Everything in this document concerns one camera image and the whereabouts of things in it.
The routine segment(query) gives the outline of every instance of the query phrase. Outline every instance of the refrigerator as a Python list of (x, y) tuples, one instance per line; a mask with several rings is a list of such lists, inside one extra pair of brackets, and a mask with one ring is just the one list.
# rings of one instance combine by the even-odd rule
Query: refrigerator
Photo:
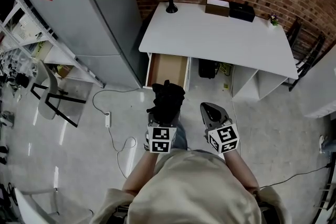
[(140, 88), (148, 56), (136, 0), (30, 0), (58, 38), (103, 83)]

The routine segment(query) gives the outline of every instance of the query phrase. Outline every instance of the small potted plant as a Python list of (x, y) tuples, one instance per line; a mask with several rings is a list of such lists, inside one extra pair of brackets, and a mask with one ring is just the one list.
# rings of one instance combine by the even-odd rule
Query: small potted plant
[(269, 19), (268, 19), (268, 28), (274, 29), (277, 27), (277, 25), (279, 24), (279, 19), (278, 16), (274, 13), (272, 13), (271, 15), (269, 15)]

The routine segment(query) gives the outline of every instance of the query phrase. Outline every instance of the jeans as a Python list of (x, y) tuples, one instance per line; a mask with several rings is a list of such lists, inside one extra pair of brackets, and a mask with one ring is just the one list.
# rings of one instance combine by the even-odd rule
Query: jeans
[(187, 137), (185, 135), (185, 130), (180, 123), (180, 121), (177, 124), (177, 130), (176, 130), (176, 137), (175, 142), (172, 148), (179, 148), (181, 150), (188, 150), (188, 142)]
[(327, 140), (322, 143), (322, 152), (336, 152), (336, 140)]

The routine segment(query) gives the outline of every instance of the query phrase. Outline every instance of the brown box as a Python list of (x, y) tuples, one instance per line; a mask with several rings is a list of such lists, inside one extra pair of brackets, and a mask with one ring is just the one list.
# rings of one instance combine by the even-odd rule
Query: brown box
[(229, 17), (230, 8), (212, 4), (216, 2), (225, 3), (225, 4), (227, 3), (227, 5), (229, 4), (228, 2), (222, 1), (222, 0), (206, 0), (205, 13)]
[(65, 78), (74, 66), (65, 66), (65, 65), (58, 65), (57, 66), (57, 73), (62, 77)]

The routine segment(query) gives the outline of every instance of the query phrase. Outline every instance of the open drawer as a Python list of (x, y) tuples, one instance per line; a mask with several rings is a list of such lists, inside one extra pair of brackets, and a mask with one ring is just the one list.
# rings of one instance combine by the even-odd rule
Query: open drawer
[(154, 83), (164, 84), (165, 80), (189, 89), (191, 58), (166, 54), (150, 54), (146, 85), (151, 89)]

